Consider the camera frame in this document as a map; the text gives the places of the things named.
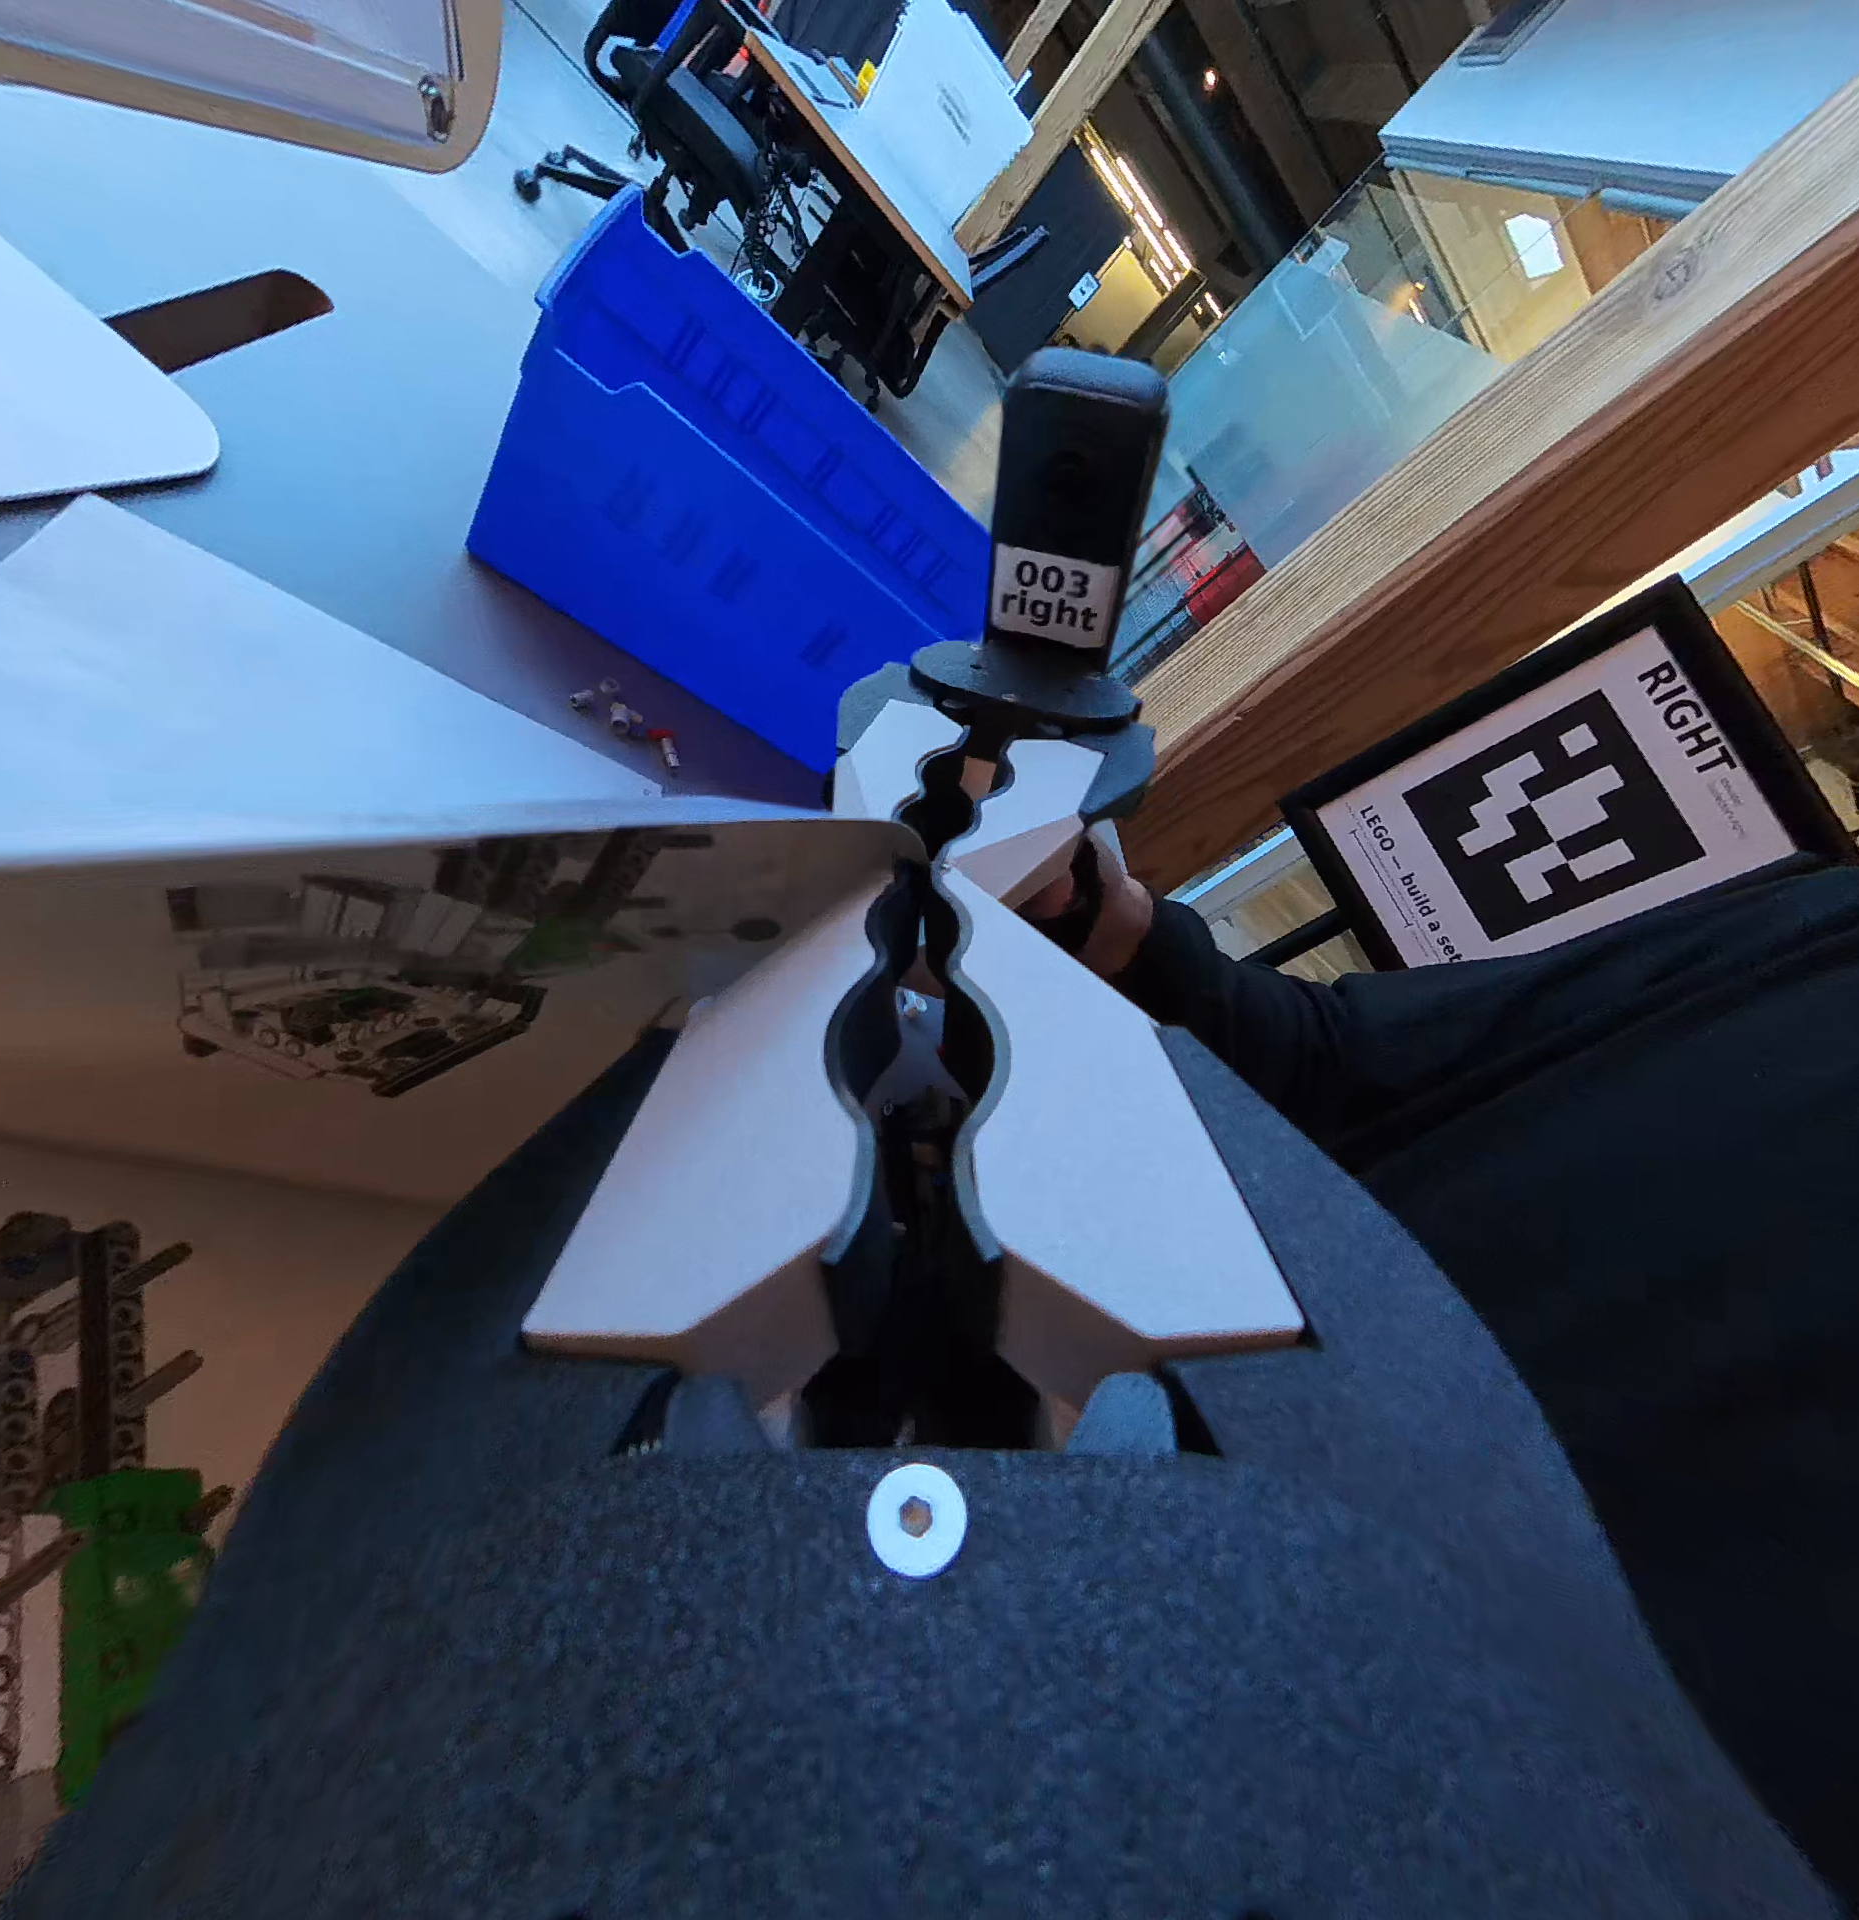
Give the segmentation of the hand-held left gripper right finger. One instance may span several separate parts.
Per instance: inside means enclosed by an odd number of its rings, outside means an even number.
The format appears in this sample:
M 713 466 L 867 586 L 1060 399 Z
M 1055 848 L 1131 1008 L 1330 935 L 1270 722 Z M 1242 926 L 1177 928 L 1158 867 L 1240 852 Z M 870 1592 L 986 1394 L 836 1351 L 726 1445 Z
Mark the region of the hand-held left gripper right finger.
M 1158 1024 L 971 878 L 932 887 L 992 1353 L 1081 1417 L 1109 1378 L 1296 1346 L 1304 1306 Z

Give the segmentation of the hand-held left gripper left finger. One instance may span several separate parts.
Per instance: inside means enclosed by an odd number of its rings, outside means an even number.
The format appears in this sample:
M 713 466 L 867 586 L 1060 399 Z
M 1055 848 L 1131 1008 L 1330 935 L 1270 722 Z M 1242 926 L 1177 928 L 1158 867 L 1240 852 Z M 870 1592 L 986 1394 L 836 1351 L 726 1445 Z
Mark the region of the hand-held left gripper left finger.
M 879 1140 L 925 869 L 896 862 L 686 1021 L 519 1327 L 547 1384 L 714 1378 L 794 1411 L 894 1291 Z

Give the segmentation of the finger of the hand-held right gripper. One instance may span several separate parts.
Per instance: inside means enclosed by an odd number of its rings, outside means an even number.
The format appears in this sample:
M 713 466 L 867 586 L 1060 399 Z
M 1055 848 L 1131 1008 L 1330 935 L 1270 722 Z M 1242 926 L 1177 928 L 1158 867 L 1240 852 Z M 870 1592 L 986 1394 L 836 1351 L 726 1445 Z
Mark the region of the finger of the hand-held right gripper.
M 1006 773 L 980 795 L 971 824 L 941 852 L 943 875 L 963 875 L 982 896 L 1022 907 L 1067 873 L 1084 835 L 1124 871 L 1112 824 L 1088 824 L 1088 793 L 1102 752 L 1060 738 L 1018 738 L 996 760 Z
M 1006 764 L 982 755 L 965 722 L 939 707 L 887 701 L 838 754 L 831 811 L 902 822 L 925 845 L 951 845 L 1004 790 Z

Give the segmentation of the lego instruction booklet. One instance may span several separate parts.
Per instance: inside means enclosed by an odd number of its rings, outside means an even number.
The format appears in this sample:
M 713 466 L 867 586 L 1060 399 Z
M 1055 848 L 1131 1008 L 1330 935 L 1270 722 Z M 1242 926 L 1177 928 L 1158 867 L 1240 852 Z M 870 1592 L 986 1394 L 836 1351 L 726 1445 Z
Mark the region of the lego instruction booklet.
M 397 1229 L 913 852 L 664 795 L 101 497 L 0 562 L 0 1827 L 140 1704 Z

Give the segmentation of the person's right forearm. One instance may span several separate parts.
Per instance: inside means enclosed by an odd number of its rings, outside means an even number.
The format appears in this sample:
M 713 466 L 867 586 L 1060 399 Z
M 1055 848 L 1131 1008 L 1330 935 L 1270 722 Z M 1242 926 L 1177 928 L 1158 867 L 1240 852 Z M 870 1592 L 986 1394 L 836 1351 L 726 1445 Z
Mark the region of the person's right forearm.
M 1224 955 L 1190 907 L 1145 907 L 1147 928 L 1112 984 L 1158 1024 L 1192 1034 L 1307 1138 L 1376 1123 L 1424 1080 L 1406 978 L 1302 980 Z

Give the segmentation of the person's right hand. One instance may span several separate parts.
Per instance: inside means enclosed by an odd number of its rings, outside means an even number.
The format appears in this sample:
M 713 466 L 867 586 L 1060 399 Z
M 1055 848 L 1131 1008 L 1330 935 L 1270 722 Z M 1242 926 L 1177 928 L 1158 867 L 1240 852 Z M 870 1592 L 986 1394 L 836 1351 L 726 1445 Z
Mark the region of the person's right hand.
M 1018 915 L 1087 970 L 1112 980 L 1150 934 L 1156 897 L 1099 838 L 1087 834 L 1067 869 L 1031 893 Z

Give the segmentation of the glass railing panel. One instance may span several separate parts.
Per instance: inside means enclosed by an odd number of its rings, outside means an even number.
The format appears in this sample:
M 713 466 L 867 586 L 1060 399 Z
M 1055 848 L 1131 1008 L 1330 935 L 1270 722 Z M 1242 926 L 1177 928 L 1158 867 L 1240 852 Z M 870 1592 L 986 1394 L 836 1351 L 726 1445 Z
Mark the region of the glass railing panel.
M 1148 542 L 1295 553 L 1589 298 L 1567 209 L 1368 168 L 1170 374 Z

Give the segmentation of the blue plastic tote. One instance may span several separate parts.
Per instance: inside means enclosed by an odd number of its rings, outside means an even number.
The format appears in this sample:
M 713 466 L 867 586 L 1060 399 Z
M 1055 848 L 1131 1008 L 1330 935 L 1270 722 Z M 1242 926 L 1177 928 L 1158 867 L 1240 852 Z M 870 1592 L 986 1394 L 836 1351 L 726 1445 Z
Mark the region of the blue plastic tote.
M 640 187 L 535 300 L 474 559 L 811 773 L 851 684 L 979 636 L 986 528 Z

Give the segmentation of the wooden railing beam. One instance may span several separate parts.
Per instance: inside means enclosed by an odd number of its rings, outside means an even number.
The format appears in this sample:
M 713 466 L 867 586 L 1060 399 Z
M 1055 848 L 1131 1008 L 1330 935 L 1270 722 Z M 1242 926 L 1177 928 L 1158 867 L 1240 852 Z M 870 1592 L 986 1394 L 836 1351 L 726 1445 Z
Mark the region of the wooden railing beam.
M 1172 889 L 1859 431 L 1859 74 L 1141 684 Z

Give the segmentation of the wooden desk with white panel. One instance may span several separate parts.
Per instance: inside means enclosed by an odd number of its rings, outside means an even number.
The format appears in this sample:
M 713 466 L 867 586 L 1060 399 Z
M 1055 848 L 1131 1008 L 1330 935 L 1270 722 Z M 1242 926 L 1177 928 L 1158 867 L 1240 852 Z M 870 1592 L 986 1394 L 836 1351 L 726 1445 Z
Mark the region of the wooden desk with white panel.
M 845 179 L 842 206 L 870 211 L 941 303 L 965 314 L 975 243 L 956 228 L 1034 135 L 971 22 L 950 5 L 904 5 L 863 99 L 767 29 L 750 27 L 745 51 Z

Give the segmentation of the black framed tag sign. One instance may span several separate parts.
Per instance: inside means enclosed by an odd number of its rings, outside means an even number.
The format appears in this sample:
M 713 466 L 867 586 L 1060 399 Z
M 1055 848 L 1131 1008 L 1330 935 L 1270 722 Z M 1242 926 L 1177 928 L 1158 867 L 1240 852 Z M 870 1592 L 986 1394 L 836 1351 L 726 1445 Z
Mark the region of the black framed tag sign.
M 1559 946 L 1859 845 L 1680 574 L 1280 801 L 1375 970 Z

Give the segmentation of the black office chair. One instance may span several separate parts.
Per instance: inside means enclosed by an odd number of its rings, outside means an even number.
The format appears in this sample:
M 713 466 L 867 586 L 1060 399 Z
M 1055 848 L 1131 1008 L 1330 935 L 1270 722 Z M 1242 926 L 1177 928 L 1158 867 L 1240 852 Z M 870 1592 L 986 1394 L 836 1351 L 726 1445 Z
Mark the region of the black office chair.
M 608 5 L 582 40 L 585 74 L 632 122 L 643 220 L 675 251 L 721 206 L 747 216 L 769 185 L 769 141 L 726 62 L 744 49 L 733 5 Z

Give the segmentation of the person's black clothing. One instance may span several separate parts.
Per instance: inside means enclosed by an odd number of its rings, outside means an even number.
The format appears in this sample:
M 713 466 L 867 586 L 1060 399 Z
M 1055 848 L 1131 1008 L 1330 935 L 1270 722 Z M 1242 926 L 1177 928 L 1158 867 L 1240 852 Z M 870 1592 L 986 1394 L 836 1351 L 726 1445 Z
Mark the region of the person's black clothing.
M 1683 1692 L 1859 1915 L 1859 867 L 1328 1003 L 1311 1127 L 1526 1380 Z

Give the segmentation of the white rounded board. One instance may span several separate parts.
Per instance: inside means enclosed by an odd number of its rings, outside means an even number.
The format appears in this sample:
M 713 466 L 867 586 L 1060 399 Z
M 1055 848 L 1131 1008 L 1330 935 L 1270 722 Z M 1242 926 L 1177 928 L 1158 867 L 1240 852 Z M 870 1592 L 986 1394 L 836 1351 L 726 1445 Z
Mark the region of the white rounded board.
M 197 477 L 207 413 L 0 236 L 0 506 Z

